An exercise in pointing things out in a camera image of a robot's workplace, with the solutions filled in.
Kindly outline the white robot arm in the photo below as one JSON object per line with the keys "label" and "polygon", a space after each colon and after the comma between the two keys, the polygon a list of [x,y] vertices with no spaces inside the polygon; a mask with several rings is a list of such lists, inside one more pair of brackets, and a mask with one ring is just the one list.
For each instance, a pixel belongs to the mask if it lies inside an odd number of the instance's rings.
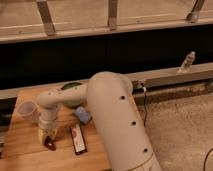
{"label": "white robot arm", "polygon": [[43,92],[37,96],[43,108],[39,126],[46,130],[56,126],[58,104],[85,102],[113,171],[163,171],[132,92],[131,80],[114,72],[99,72],[70,89]]}

